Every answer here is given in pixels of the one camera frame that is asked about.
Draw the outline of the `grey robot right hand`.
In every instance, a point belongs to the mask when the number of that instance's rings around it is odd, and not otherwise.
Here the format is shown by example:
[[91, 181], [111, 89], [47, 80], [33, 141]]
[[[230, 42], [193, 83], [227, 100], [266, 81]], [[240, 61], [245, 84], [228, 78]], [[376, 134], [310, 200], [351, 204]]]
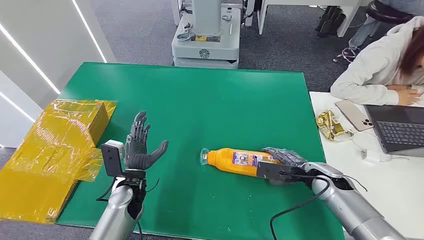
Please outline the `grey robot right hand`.
[[261, 151], [271, 154], [275, 159], [280, 162], [281, 165], [288, 165], [300, 168], [302, 165], [308, 162], [296, 152], [284, 148], [265, 147], [262, 148]]

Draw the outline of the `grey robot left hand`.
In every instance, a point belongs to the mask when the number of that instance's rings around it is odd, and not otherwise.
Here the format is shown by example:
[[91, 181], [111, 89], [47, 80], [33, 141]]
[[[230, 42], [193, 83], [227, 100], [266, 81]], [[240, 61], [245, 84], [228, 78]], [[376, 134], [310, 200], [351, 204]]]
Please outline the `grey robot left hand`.
[[151, 153], [147, 151], [148, 132], [151, 127], [146, 124], [147, 112], [140, 111], [133, 120], [124, 144], [126, 169], [145, 171], [149, 169], [168, 149], [169, 142], [163, 140]]

